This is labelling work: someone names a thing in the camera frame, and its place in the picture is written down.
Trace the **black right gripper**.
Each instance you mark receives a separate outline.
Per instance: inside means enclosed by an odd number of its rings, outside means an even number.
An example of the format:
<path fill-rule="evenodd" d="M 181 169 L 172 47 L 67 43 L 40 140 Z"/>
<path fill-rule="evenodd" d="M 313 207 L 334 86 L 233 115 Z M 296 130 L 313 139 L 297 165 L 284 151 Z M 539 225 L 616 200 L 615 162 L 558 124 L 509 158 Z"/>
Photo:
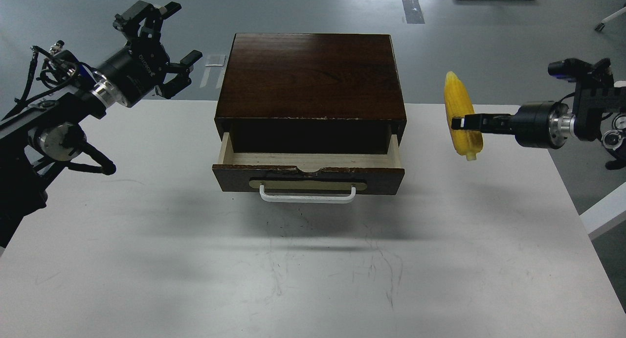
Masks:
<path fill-rule="evenodd" d="M 452 130 L 514 135 L 525 148 L 559 149 L 574 136 L 576 116 L 564 103 L 530 102 L 514 115 L 475 113 L 451 119 Z"/>

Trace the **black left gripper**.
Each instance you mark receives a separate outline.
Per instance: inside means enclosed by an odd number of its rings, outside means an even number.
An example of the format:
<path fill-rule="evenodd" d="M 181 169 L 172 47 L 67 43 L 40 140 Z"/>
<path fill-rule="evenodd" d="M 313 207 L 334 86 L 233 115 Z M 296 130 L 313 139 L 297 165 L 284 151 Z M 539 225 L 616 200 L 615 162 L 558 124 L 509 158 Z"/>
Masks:
<path fill-rule="evenodd" d="M 172 99 L 192 83 L 190 74 L 203 53 L 192 50 L 179 63 L 169 63 L 160 42 L 163 22 L 181 9 L 181 4 L 174 1 L 155 6 L 139 0 L 114 16 L 112 26 L 127 41 L 122 49 L 96 66 L 96 71 L 119 90 L 123 95 L 121 104 L 126 108 L 132 108 L 155 87 L 156 95 Z M 163 83 L 166 73 L 175 76 Z"/>

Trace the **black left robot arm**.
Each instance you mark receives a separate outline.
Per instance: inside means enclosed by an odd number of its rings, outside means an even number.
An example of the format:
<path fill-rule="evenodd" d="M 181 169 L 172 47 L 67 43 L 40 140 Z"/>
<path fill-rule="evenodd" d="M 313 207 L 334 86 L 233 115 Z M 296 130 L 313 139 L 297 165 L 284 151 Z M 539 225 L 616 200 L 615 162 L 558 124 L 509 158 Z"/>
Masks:
<path fill-rule="evenodd" d="M 101 119 L 112 104 L 132 108 L 150 92 L 171 99 L 190 86 L 202 53 L 172 62 L 160 41 L 163 22 L 181 9 L 170 2 L 137 1 L 112 22 L 126 43 L 95 68 L 78 60 L 59 40 L 49 50 L 32 47 L 22 96 L 1 122 L 1 248 L 23 218 L 45 208 L 47 187 L 64 169 L 113 175 L 116 165 L 87 142 L 80 127 Z"/>

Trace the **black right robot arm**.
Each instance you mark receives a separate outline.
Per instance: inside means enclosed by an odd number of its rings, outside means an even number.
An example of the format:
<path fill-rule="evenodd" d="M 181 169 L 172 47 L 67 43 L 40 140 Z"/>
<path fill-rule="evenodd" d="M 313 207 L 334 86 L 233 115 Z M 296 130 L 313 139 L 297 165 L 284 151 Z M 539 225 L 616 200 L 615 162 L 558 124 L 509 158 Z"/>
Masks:
<path fill-rule="evenodd" d="M 599 141 L 612 156 L 608 170 L 625 166 L 625 88 L 613 79 L 609 59 L 591 64 L 579 59 L 550 63 L 552 77 L 575 83 L 573 102 L 533 102 L 514 114 L 475 113 L 463 82 L 454 72 L 445 77 L 447 124 L 456 153 L 476 160 L 483 133 L 513 135 L 525 148 L 559 149 L 568 138 Z"/>

